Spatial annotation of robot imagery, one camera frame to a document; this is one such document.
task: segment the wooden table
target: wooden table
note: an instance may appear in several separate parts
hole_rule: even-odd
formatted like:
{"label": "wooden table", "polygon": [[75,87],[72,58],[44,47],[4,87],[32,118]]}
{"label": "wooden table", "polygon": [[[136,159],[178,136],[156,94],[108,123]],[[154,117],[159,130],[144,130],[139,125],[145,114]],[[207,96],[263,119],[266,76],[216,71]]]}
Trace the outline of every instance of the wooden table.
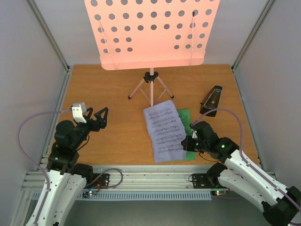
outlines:
{"label": "wooden table", "polygon": [[[99,132],[90,133],[88,145],[79,151],[80,163],[91,165],[153,165],[153,149],[146,129],[143,109],[149,101],[138,91],[131,100],[127,97],[141,81],[147,69],[106,71],[100,65],[76,65],[66,93],[63,109],[73,103],[85,102],[94,113],[109,108],[108,125]],[[248,122],[240,100],[238,89],[229,65],[200,65],[186,67],[156,68],[155,71],[174,94],[177,109],[189,108],[191,119],[200,116],[200,102],[214,86],[222,86],[219,107],[235,111],[244,126],[244,151],[258,163]],[[142,89],[150,93],[150,85]],[[169,100],[159,81],[154,83],[155,104]],[[62,114],[61,120],[72,120],[71,113]],[[206,117],[219,137],[229,137],[239,144],[240,132],[237,120],[230,113],[218,112],[216,117]],[[173,161],[161,164],[213,164],[199,156],[195,161]]]}

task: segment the sheet music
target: sheet music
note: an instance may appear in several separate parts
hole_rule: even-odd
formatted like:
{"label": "sheet music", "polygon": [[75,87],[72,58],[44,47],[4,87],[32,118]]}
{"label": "sheet music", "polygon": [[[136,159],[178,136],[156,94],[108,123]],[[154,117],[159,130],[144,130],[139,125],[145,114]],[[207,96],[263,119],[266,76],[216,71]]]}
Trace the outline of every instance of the sheet music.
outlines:
{"label": "sheet music", "polygon": [[147,130],[152,139],[155,163],[182,160],[186,156],[181,141],[184,126],[171,100],[144,109]]}

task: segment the metronome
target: metronome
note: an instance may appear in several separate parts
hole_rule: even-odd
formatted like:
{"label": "metronome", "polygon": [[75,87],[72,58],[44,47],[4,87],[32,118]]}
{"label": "metronome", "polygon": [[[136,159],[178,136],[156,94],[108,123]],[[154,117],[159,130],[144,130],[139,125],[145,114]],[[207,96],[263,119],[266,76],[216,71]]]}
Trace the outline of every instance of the metronome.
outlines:
{"label": "metronome", "polygon": [[[204,114],[212,109],[215,109],[218,107],[218,103],[221,99],[222,94],[222,87],[221,86],[214,86],[205,96],[204,100],[201,102],[201,108],[199,112],[201,114]],[[210,112],[207,114],[207,116],[215,117],[216,112]]]}

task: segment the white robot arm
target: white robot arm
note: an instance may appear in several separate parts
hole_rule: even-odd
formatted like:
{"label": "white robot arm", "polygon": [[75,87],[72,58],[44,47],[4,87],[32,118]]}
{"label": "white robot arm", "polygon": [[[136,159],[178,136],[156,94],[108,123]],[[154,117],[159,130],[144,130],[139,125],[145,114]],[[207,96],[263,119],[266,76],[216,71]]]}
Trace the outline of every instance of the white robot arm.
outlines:
{"label": "white robot arm", "polygon": [[62,121],[56,126],[55,143],[48,158],[47,180],[36,208],[26,226],[62,226],[79,192],[93,179],[93,168],[76,164],[79,146],[91,131],[98,132],[107,125],[108,108],[95,113],[84,103],[76,103],[72,114],[76,126],[71,121]]}
{"label": "white robot arm", "polygon": [[222,163],[216,163],[207,172],[213,187],[223,186],[238,193],[262,211],[272,226],[287,226],[291,222],[300,209],[301,192],[296,187],[288,188],[276,181],[232,140],[219,138],[207,122],[191,128],[193,135],[182,141],[184,149],[207,152]]}

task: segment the green paper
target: green paper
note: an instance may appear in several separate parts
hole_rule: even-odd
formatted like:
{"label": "green paper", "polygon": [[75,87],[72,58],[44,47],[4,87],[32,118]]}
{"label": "green paper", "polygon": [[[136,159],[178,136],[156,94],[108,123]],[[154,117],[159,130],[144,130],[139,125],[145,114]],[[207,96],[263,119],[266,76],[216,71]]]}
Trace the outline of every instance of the green paper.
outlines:
{"label": "green paper", "polygon": [[[177,110],[179,117],[184,125],[186,135],[192,136],[192,132],[190,129],[190,123],[191,123],[191,117],[190,117],[190,110],[189,109],[182,109]],[[183,161],[193,161],[196,159],[196,153],[195,152],[187,152],[185,159]]]}

